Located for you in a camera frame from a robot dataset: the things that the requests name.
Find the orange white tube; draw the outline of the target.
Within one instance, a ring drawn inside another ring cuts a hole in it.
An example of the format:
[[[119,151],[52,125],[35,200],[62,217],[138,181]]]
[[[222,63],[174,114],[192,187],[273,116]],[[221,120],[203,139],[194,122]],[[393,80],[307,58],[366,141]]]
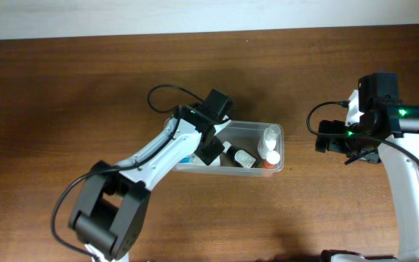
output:
[[[266,154],[266,158],[263,162],[264,169],[273,169],[280,162],[281,156],[277,151],[269,151]]]

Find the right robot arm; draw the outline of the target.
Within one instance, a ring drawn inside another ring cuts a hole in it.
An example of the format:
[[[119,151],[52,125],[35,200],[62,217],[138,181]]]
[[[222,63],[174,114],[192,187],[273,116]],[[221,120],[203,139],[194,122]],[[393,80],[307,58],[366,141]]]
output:
[[[347,164],[383,164],[399,230],[392,259],[419,261],[419,106],[404,104],[396,74],[386,73],[360,78],[339,106],[347,108],[346,120],[320,121],[315,149],[344,154]]]

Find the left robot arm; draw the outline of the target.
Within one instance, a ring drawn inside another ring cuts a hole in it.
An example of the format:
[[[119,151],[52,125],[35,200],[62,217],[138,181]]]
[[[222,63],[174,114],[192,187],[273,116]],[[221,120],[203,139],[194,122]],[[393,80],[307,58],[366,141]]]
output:
[[[196,154],[209,165],[222,152],[217,135],[231,120],[224,109],[178,106],[165,128],[131,157],[97,162],[72,184],[81,184],[68,221],[81,252],[93,261],[122,261],[139,236],[151,192],[182,159]]]

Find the white Panadol box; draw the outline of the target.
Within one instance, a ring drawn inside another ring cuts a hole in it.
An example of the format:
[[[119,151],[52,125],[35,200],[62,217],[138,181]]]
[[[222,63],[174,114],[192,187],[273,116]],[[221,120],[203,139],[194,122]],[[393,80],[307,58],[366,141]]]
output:
[[[198,166],[205,166],[207,167],[207,164],[205,164],[197,155],[191,154],[183,159],[181,159],[178,162],[178,165],[198,165]],[[210,166],[220,166],[220,157],[216,157],[210,164]]]

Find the dark brown syrup bottle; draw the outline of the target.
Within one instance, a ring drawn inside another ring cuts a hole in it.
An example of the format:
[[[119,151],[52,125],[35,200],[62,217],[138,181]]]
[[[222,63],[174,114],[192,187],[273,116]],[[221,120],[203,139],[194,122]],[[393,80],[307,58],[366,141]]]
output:
[[[223,153],[238,167],[251,169],[256,168],[259,160],[243,148],[233,146],[228,141],[223,142]]]

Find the white spray bottle clear cap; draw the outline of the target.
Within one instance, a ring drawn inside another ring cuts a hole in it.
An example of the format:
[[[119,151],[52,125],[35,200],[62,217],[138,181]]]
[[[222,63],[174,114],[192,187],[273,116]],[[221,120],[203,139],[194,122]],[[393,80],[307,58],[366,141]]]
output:
[[[265,159],[269,151],[276,148],[277,139],[281,133],[279,125],[272,124],[265,128],[263,134],[258,141],[258,155],[261,159]]]

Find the clear plastic container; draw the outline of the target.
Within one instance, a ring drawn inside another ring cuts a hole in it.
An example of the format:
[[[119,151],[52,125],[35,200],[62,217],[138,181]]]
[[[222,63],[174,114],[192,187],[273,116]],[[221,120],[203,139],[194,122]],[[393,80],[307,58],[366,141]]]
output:
[[[280,172],[284,168],[284,130],[281,128],[281,133],[277,139],[276,148],[274,151],[280,153],[281,160],[273,169],[264,169],[263,162],[258,155],[258,141],[265,128],[272,125],[272,123],[262,122],[241,122],[232,121],[224,130],[217,134],[220,141],[228,141],[233,146],[243,148],[251,155],[259,160],[256,168],[246,169],[236,166],[224,153],[220,155],[220,166],[198,166],[198,165],[178,165],[176,164],[172,169],[178,172],[192,172],[211,175],[239,175],[247,177],[270,177],[275,172]]]

